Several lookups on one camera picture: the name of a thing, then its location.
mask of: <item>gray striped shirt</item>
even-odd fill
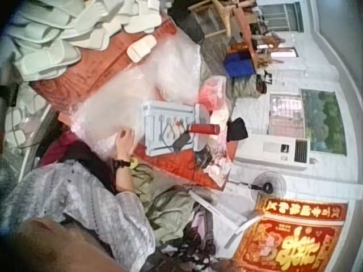
[[[1,203],[0,227],[3,232],[13,231],[35,217],[61,222],[64,214],[95,231],[127,271],[139,271],[155,250],[153,230],[137,196],[113,195],[75,161],[29,173]]]

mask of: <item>air conditioner unit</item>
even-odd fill
[[[239,141],[235,160],[303,170],[310,163],[310,140],[249,133]]]

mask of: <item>red cylinder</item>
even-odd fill
[[[191,133],[218,135],[221,132],[219,125],[212,124],[192,124],[188,130]]]

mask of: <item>vent grille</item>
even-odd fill
[[[307,160],[307,141],[296,140],[295,142],[295,162],[306,163]]]

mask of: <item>black wristwatch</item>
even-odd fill
[[[130,166],[131,166],[131,162],[129,162],[129,161],[113,160],[113,168],[114,169],[119,169],[119,168],[124,168],[124,167],[130,167]]]

